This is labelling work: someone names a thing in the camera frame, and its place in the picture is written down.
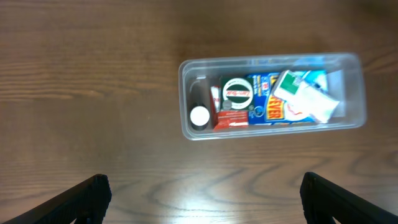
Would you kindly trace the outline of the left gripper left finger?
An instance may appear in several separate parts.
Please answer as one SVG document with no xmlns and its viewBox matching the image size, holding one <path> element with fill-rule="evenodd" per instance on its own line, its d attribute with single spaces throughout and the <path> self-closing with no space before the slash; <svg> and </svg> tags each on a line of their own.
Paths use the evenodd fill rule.
<svg viewBox="0 0 398 224">
<path fill-rule="evenodd" d="M 96 174 L 4 224 L 102 224 L 111 197 L 108 177 Z"/>
</svg>

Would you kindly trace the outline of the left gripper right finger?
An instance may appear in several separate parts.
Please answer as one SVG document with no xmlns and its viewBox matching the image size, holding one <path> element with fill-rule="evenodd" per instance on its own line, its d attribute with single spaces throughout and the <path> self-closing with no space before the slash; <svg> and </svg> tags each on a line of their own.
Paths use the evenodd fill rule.
<svg viewBox="0 0 398 224">
<path fill-rule="evenodd" d="M 330 182 L 306 172 L 300 186 L 304 217 L 308 224 L 397 223 L 394 215 Z"/>
</svg>

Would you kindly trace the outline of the blue cooling patch box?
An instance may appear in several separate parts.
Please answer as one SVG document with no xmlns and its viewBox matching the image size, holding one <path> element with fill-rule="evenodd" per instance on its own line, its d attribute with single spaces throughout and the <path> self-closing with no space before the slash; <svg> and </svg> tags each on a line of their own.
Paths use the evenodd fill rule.
<svg viewBox="0 0 398 224">
<path fill-rule="evenodd" d="M 279 72 L 252 73 L 246 76 L 253 79 L 254 90 L 254 109 L 248 113 L 250 125 L 314 122 L 309 114 L 299 111 L 271 93 L 274 84 L 279 79 Z"/>
</svg>

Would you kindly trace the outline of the white green medicine box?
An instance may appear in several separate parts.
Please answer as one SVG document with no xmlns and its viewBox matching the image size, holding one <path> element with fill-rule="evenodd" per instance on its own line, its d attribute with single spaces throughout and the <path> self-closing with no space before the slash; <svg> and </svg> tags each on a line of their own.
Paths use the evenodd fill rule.
<svg viewBox="0 0 398 224">
<path fill-rule="evenodd" d="M 271 93 L 307 113 L 318 123 L 327 123 L 340 103 L 305 81 L 305 76 L 286 70 L 279 75 Z"/>
</svg>

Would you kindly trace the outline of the clear plastic container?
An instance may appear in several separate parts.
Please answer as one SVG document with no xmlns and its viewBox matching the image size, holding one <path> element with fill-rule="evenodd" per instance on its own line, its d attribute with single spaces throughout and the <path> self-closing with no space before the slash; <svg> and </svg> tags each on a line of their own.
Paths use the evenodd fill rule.
<svg viewBox="0 0 398 224">
<path fill-rule="evenodd" d="M 321 89 L 340 103 L 327 123 L 250 125 L 246 128 L 214 130 L 211 117 L 210 88 L 219 86 L 222 77 L 247 77 L 252 73 L 286 70 L 305 76 L 305 81 Z M 182 131 L 187 139 L 227 139 L 273 134 L 291 134 L 362 126 L 366 121 L 366 97 L 359 58 L 349 53 L 263 55 L 252 57 L 204 58 L 187 60 L 180 65 L 179 98 Z M 210 112 L 206 129 L 194 130 L 189 122 L 189 87 L 203 80 L 205 105 Z"/>
</svg>

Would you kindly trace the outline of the red medicine box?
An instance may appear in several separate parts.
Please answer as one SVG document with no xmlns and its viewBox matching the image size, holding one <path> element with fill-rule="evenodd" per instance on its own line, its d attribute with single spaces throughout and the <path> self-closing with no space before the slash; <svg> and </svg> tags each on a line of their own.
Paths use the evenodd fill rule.
<svg viewBox="0 0 398 224">
<path fill-rule="evenodd" d="M 219 86 L 210 88 L 211 117 L 214 130 L 248 127 L 247 111 L 222 111 Z"/>
</svg>

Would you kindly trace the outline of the dark green small box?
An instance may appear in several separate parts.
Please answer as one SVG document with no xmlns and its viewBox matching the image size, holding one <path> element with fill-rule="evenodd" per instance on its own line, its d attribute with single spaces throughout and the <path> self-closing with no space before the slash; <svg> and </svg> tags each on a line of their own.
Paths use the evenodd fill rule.
<svg viewBox="0 0 398 224">
<path fill-rule="evenodd" d="M 254 88 L 251 77 L 221 78 L 221 109 L 251 111 L 254 109 Z"/>
</svg>

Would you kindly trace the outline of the dark bottle white cap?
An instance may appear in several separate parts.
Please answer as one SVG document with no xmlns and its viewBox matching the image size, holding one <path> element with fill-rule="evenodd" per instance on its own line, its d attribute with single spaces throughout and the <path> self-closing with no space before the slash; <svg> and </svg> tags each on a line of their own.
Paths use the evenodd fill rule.
<svg viewBox="0 0 398 224">
<path fill-rule="evenodd" d="M 205 105 L 203 80 L 194 80 L 189 87 L 189 122 L 196 131 L 206 129 L 210 120 L 210 112 Z"/>
</svg>

